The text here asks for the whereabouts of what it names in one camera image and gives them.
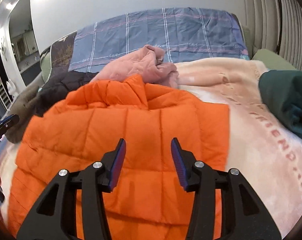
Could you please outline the orange puffer jacket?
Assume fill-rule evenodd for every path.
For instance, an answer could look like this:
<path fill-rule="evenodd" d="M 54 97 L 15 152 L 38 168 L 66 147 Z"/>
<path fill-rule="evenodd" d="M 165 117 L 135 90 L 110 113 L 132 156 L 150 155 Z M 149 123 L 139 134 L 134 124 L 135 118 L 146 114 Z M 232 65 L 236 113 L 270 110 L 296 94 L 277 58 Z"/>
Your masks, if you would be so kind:
<path fill-rule="evenodd" d="M 188 170 L 173 139 L 197 161 L 224 170 L 229 107 L 139 75 L 70 92 L 26 128 L 10 189 L 9 232 L 17 235 L 61 170 L 89 169 L 83 187 L 104 188 L 113 239 L 185 239 L 194 195 L 185 191 Z"/>

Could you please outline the brown fleece garment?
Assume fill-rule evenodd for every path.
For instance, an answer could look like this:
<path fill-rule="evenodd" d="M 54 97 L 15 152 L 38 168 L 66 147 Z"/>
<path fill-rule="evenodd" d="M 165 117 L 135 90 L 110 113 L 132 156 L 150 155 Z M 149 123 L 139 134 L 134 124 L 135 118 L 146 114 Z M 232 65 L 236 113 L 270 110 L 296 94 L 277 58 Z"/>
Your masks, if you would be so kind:
<path fill-rule="evenodd" d="M 42 87 L 43 85 L 36 83 L 30 84 L 14 100 L 7 115 L 16 114 L 19 121 L 5 133 L 9 142 L 17 144 L 22 140 L 32 116 L 36 114 L 36 110 L 41 104 L 40 91 Z"/>

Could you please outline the white bear figurine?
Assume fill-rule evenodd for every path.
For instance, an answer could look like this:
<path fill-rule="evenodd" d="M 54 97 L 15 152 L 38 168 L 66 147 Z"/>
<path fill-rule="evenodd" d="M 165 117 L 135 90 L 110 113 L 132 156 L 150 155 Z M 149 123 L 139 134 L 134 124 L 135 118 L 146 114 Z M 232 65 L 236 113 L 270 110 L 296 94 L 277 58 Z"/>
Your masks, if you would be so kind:
<path fill-rule="evenodd" d="M 13 98 L 13 100 L 15 100 L 18 97 L 18 91 L 15 84 L 10 79 L 8 79 L 6 85 L 9 95 Z"/>

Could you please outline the cream fleece blanket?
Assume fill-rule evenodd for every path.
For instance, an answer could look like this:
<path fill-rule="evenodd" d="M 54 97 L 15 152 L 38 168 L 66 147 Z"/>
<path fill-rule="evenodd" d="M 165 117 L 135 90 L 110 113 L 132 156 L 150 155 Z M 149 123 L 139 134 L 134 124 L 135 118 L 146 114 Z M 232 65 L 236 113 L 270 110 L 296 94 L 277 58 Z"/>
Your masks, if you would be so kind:
<path fill-rule="evenodd" d="M 105 194 L 113 239 L 184 239 L 193 194 L 179 184 L 171 140 L 217 170 L 238 168 L 286 236 L 302 215 L 302 140 L 262 103 L 259 61 L 227 58 L 178 64 L 173 89 L 134 75 L 71 92 L 25 131 L 2 209 L 15 235 L 49 181 L 98 161 L 120 138 L 127 153 Z"/>

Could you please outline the black puffer jacket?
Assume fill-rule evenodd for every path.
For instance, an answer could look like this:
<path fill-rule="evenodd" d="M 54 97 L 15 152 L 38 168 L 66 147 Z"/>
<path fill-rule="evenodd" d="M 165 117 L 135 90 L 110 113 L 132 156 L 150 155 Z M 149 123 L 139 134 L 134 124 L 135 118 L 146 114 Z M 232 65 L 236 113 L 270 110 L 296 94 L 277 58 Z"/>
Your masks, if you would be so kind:
<path fill-rule="evenodd" d="M 89 83 L 98 73 L 76 72 L 58 74 L 38 92 L 34 114 L 43 116 L 54 104 L 64 100 L 67 94 Z"/>

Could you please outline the green pillow left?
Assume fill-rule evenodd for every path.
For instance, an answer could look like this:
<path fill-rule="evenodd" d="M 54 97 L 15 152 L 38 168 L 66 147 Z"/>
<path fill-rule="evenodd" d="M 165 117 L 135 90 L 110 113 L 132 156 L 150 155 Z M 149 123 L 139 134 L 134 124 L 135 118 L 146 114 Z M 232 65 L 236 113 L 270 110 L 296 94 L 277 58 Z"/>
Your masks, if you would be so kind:
<path fill-rule="evenodd" d="M 40 68 L 44 83 L 48 81 L 52 71 L 50 49 L 51 47 L 46 48 L 40 55 Z"/>

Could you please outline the green pillow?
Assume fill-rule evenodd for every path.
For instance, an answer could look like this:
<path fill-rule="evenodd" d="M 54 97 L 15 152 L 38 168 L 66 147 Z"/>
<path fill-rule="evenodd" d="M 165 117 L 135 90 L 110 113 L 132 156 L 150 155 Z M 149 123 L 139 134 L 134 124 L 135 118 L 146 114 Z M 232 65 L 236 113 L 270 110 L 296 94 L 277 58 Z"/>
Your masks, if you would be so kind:
<path fill-rule="evenodd" d="M 48 81 L 52 71 L 50 49 L 51 47 L 46 48 L 40 55 L 40 68 L 44 83 Z"/>
<path fill-rule="evenodd" d="M 288 61 L 268 49 L 259 49 L 252 59 L 263 62 L 270 70 L 297 70 Z"/>

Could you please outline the dark floral pillow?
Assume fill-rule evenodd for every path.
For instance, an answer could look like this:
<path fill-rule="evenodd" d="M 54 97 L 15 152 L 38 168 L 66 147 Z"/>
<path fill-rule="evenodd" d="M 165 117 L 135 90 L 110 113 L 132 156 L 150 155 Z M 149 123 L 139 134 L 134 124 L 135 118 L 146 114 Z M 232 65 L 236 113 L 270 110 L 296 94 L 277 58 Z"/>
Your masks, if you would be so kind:
<path fill-rule="evenodd" d="M 74 40 L 77 32 L 74 31 L 54 42 L 50 48 L 51 73 L 50 77 L 68 72 L 73 55 Z"/>

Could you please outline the dark green garment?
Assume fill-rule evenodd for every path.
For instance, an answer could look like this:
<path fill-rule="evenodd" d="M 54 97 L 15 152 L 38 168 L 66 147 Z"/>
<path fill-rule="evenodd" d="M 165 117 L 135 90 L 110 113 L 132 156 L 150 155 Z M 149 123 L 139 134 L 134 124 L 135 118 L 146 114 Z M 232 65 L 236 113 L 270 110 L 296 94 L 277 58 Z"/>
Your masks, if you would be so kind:
<path fill-rule="evenodd" d="M 259 91 L 269 111 L 302 139 L 302 72 L 269 70 L 260 76 Z"/>

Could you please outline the green pillow right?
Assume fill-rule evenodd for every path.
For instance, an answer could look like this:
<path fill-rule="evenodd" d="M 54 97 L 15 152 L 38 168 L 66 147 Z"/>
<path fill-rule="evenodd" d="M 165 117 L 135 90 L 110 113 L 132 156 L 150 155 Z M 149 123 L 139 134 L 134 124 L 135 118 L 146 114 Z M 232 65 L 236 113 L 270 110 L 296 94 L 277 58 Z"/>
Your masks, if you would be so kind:
<path fill-rule="evenodd" d="M 259 49 L 252 59 L 263 62 L 270 70 L 297 70 L 288 61 L 268 49 Z"/>

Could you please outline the pink quilted jacket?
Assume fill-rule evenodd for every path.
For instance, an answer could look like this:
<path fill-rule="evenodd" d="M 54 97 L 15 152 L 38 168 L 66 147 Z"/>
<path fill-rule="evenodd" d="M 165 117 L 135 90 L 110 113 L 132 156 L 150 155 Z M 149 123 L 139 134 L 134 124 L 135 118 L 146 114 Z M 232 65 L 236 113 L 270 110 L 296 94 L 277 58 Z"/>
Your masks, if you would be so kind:
<path fill-rule="evenodd" d="M 91 80 L 124 81 L 133 75 L 140 75 L 145 83 L 154 83 L 171 88 L 178 87 L 177 67 L 171 62 L 164 62 L 165 51 L 159 47 L 144 47 L 108 63 Z"/>

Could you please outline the blue plaid pillow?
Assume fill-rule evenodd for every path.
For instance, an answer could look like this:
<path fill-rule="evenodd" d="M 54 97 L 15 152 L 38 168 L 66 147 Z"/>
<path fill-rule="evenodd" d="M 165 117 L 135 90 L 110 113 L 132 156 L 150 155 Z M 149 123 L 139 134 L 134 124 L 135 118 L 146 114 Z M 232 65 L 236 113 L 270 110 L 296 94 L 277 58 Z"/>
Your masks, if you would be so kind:
<path fill-rule="evenodd" d="M 240 24 L 231 13 L 204 8 L 161 8 L 126 13 L 80 29 L 70 71 L 96 73 L 145 45 L 165 51 L 164 61 L 209 57 L 249 59 Z"/>

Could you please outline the grey pleated curtain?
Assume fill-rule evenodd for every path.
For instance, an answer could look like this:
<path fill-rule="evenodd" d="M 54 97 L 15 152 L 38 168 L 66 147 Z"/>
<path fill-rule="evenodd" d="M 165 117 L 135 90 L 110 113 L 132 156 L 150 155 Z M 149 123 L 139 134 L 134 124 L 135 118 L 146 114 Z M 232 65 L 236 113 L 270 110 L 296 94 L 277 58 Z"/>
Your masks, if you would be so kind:
<path fill-rule="evenodd" d="M 244 0 L 246 19 L 242 21 L 249 58 L 259 49 L 274 53 L 279 36 L 277 0 Z M 302 8 L 297 0 L 282 0 L 283 30 L 280 55 L 302 71 Z"/>

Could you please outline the arched wall mirror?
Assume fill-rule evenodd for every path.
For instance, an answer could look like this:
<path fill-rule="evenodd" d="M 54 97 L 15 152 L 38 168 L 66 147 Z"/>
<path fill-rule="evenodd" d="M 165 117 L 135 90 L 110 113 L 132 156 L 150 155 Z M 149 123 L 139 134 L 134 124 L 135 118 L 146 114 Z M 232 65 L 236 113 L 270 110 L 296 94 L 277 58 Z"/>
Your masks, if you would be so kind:
<path fill-rule="evenodd" d="M 24 84 L 41 72 L 40 53 L 31 19 L 30 0 L 19 0 L 10 14 L 9 35 L 14 58 Z"/>

